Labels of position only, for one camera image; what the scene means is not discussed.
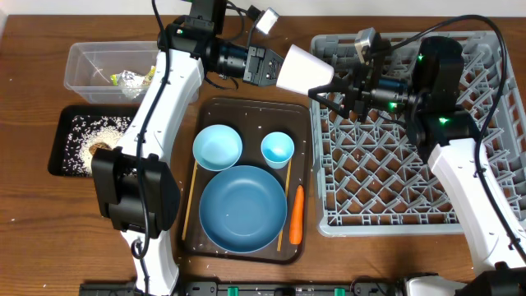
blue cup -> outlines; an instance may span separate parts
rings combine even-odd
[[[237,163],[242,149],[241,137],[233,128],[216,124],[199,132],[192,152],[201,167],[219,172]]]
[[[281,169],[293,157],[293,139],[285,133],[272,132],[261,142],[261,153],[272,169]]]

wooden table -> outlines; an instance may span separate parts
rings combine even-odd
[[[163,17],[164,23],[173,18]],[[291,44],[308,49],[320,34],[418,31],[443,21],[422,17],[281,17],[267,39],[254,41],[285,55]],[[228,17],[225,35],[237,33]],[[497,19],[519,90],[526,98],[526,20]],[[476,21],[447,30],[486,30]],[[10,16],[0,47],[0,294],[76,295],[80,283],[127,281],[136,276],[119,232],[100,216],[93,181],[60,178],[47,171],[58,115],[85,101],[63,86],[69,48],[75,42],[154,40],[152,16]],[[275,87],[241,85],[222,91],[205,85],[188,107],[173,149],[173,175],[189,188],[188,165],[200,105],[215,96],[267,99],[307,105],[307,98]],[[359,275],[394,280],[435,271],[451,280],[473,278],[462,235],[324,238],[315,224],[312,181],[308,189],[307,245],[298,262],[278,266],[188,257],[174,245],[183,279],[216,275],[222,281],[351,282]]]

chopstick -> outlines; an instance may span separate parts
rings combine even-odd
[[[292,166],[293,160],[290,160],[288,162],[288,168],[287,168],[287,180],[285,181],[285,199],[288,198],[288,183],[290,181],[290,167]],[[281,252],[281,241],[283,240],[283,230],[279,232],[278,236],[278,252]]]
[[[194,172],[191,175],[190,193],[188,194],[187,216],[184,218],[184,227],[182,228],[182,240],[184,240],[187,237],[188,218],[190,218],[191,197],[193,196],[194,185],[196,184],[196,172],[197,161],[194,161]]]

orange carrot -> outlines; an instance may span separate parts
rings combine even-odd
[[[303,202],[305,200],[305,192],[303,186],[298,186],[296,191],[296,199],[294,200],[293,215],[290,220],[290,231],[288,232],[288,240],[291,244],[298,245],[303,238]]]

metal grid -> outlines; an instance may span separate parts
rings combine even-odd
[[[382,34],[397,43],[414,33]],[[464,47],[464,73],[458,103],[479,127],[486,120],[501,77],[501,55],[492,32],[440,32]],[[359,62],[356,35],[321,35],[311,53],[346,72]],[[386,59],[387,76],[411,79],[420,41]],[[334,101],[341,100],[339,95]],[[365,123],[343,119],[311,102],[318,228],[327,236],[461,233],[444,188],[409,145],[405,130],[371,111]],[[526,218],[526,139],[524,108],[513,70],[492,125],[484,138],[491,169],[519,220]]]

